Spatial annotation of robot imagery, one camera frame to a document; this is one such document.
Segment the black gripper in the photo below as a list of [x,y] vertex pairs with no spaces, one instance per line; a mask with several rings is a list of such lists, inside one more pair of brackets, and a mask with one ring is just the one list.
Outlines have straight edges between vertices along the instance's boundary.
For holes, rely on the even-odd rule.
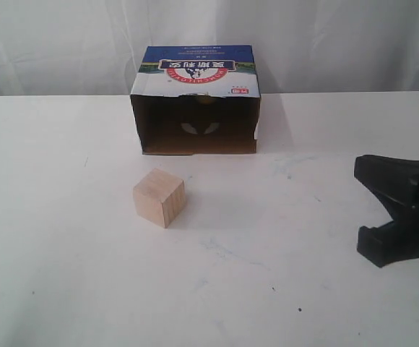
[[362,155],[355,159],[354,177],[390,216],[411,217],[410,225],[393,220],[360,227],[357,252],[379,268],[419,259],[419,160]]

